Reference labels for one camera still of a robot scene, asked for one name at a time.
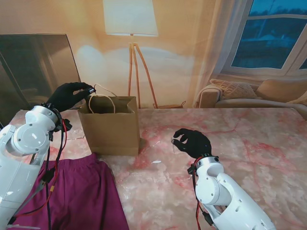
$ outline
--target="paper bag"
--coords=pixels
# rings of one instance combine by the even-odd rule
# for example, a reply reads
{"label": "paper bag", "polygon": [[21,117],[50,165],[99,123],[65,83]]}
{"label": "paper bag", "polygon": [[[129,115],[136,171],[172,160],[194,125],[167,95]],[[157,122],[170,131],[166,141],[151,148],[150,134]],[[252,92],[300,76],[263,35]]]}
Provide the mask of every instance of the paper bag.
{"label": "paper bag", "polygon": [[83,106],[79,117],[92,152],[101,155],[137,156],[139,153],[140,130],[136,97],[95,96],[91,109]]}

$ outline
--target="purple shorts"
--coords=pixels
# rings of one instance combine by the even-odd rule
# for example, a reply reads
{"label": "purple shorts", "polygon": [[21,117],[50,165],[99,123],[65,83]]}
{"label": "purple shorts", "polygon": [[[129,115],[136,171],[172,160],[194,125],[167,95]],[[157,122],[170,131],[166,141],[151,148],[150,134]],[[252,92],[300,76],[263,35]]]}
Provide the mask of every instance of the purple shorts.
{"label": "purple shorts", "polygon": [[[35,185],[44,174],[44,162]],[[49,162],[49,168],[55,162]],[[111,170],[98,161],[95,154],[58,163],[59,175],[50,198],[53,230],[128,230]],[[46,202],[46,189],[40,191],[20,213],[29,212]],[[14,222],[23,226],[48,230],[47,207],[32,216],[19,217]]]}

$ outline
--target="lamp shade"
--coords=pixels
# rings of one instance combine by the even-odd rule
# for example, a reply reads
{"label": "lamp shade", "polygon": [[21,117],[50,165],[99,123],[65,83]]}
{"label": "lamp shade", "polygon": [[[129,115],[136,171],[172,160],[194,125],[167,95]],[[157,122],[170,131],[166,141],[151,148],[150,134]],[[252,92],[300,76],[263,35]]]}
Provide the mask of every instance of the lamp shade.
{"label": "lamp shade", "polygon": [[109,35],[158,36],[152,0],[104,0]]}

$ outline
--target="paper bag handle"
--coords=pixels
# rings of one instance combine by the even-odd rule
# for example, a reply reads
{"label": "paper bag handle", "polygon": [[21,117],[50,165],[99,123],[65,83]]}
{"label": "paper bag handle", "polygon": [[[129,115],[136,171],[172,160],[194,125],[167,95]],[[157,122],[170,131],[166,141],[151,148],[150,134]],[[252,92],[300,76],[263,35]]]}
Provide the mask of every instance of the paper bag handle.
{"label": "paper bag handle", "polygon": [[106,89],[105,87],[102,87],[102,86],[101,86],[101,85],[99,85],[99,84],[95,84],[95,85],[94,85],[94,89],[95,89],[96,85],[100,86],[100,87],[101,87],[101,88],[103,88],[105,91],[108,91],[108,92],[110,92],[111,94],[113,94],[114,96],[116,96],[116,97],[117,97],[117,95],[116,95],[115,93],[113,93],[112,91],[110,91],[110,90]]}
{"label": "paper bag handle", "polygon": [[115,105],[114,105],[114,102],[112,101],[112,99],[109,97],[109,96],[106,96],[104,94],[99,94],[99,93],[96,93],[96,94],[93,94],[91,97],[90,97],[90,100],[88,101],[88,107],[89,109],[91,110],[92,114],[94,113],[91,109],[91,100],[94,96],[104,96],[104,97],[107,97],[108,99],[110,99],[110,101],[112,102],[112,105],[113,105],[113,109],[114,109],[114,113],[115,113]]}
{"label": "paper bag handle", "polygon": [[[100,87],[103,88],[104,90],[106,90],[106,91],[110,92],[111,94],[113,94],[114,96],[116,96],[115,93],[113,93],[113,92],[110,91],[110,90],[107,90],[105,87],[102,87],[102,86],[99,85],[99,84],[95,84],[95,85],[94,85],[94,89],[95,89],[96,85],[100,86]],[[92,98],[93,98],[94,96],[103,96],[103,97],[107,97],[107,98],[112,102],[113,109],[114,109],[114,113],[115,113],[115,105],[114,105],[114,102],[112,101],[112,99],[111,99],[109,96],[106,96],[106,95],[104,95],[104,94],[99,94],[99,93],[96,93],[96,92],[95,92],[95,94],[93,94],[93,95],[90,97],[90,100],[88,101],[88,107],[89,107],[89,109],[91,110],[92,114],[93,114],[94,112],[93,112],[92,109],[91,109],[91,100],[92,100]]]}

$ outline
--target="marble table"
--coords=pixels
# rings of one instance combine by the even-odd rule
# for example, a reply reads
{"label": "marble table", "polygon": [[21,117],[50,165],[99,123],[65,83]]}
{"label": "marble table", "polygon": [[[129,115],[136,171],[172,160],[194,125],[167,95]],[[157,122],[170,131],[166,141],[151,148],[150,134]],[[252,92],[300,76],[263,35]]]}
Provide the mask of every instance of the marble table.
{"label": "marble table", "polygon": [[[24,111],[13,119],[23,122]],[[63,159],[89,155],[76,111]],[[193,162],[171,144],[176,130],[203,132],[227,174],[263,208],[278,230],[307,229],[307,122],[290,108],[141,109],[137,157],[101,156],[112,169],[131,230],[197,229],[187,168]],[[59,135],[51,144],[55,159]],[[212,229],[200,216],[201,229]]]}

